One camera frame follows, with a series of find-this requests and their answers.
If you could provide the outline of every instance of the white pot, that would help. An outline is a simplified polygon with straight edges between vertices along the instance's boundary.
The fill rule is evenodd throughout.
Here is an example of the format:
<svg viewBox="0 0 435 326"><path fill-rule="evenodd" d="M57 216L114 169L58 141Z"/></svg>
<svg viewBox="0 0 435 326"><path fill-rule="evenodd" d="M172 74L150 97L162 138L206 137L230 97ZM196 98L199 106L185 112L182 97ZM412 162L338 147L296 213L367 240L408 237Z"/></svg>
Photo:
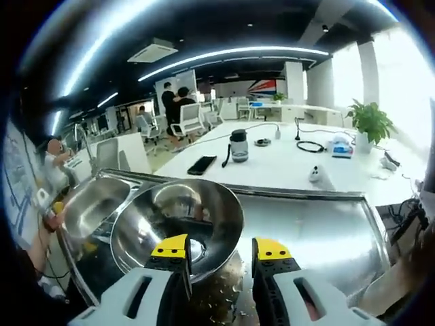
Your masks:
<svg viewBox="0 0 435 326"><path fill-rule="evenodd" d="M355 150L360 153L369 154L372 151L374 145L374 141L368 142L367 132L357 132L355 138Z"/></svg>

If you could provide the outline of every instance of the potted plant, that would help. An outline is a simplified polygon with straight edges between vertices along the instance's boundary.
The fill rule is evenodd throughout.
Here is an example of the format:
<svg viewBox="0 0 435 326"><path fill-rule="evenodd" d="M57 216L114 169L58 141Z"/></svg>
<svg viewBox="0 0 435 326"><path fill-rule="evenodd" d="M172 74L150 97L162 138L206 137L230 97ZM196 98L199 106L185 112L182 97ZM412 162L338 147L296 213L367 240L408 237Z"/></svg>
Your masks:
<svg viewBox="0 0 435 326"><path fill-rule="evenodd" d="M285 100L285 95L283 93L277 92L274 93L273 95L273 100L277 103L277 104L281 104L282 100Z"/></svg>
<svg viewBox="0 0 435 326"><path fill-rule="evenodd" d="M379 144L381 139L389 138L390 131L396 129L387 114L379 110L377 103L364 105L355 99L353 101L355 103L349 106L352 110L346 117L352 118L352 126L358 130L355 138L356 149L370 153L373 145Z"/></svg>

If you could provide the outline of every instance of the black smartphone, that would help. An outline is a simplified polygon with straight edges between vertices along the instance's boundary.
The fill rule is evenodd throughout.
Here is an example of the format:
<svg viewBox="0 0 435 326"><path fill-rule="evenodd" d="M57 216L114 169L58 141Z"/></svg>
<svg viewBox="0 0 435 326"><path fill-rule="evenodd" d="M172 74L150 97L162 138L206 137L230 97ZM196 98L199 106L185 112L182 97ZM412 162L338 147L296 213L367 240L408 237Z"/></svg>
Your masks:
<svg viewBox="0 0 435 326"><path fill-rule="evenodd" d="M203 175L217 156L203 156L188 169L188 175Z"/></svg>

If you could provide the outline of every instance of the faucet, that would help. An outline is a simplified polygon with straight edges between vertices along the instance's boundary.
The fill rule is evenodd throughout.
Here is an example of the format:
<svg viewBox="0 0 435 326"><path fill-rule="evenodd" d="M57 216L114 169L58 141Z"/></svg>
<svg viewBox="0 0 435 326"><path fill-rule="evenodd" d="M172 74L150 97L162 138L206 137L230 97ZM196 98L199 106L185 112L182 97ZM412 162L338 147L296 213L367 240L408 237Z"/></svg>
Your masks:
<svg viewBox="0 0 435 326"><path fill-rule="evenodd" d="M97 171L98 171L97 159L94 158L92 156L92 153L90 152L88 138L86 137L86 132L84 131L83 127L79 124L75 124L74 125L74 141L75 142L79 141L79 131L82 134L82 140L84 141L84 144L86 146L86 151L88 152L88 155L89 155L90 174L92 176L95 176Z"/></svg>

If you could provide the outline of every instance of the stainless steel bowl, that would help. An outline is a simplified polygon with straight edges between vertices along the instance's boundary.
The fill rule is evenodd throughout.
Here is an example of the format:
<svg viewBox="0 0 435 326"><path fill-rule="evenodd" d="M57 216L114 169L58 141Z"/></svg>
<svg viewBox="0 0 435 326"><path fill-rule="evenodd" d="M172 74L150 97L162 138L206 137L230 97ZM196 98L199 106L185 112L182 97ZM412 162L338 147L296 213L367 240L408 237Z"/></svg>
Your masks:
<svg viewBox="0 0 435 326"><path fill-rule="evenodd" d="M189 234L191 281L207 278L234 252L243 229L237 197L218 183L184 179L138 195L115 221L111 252L124 273L141 267L163 239Z"/></svg>

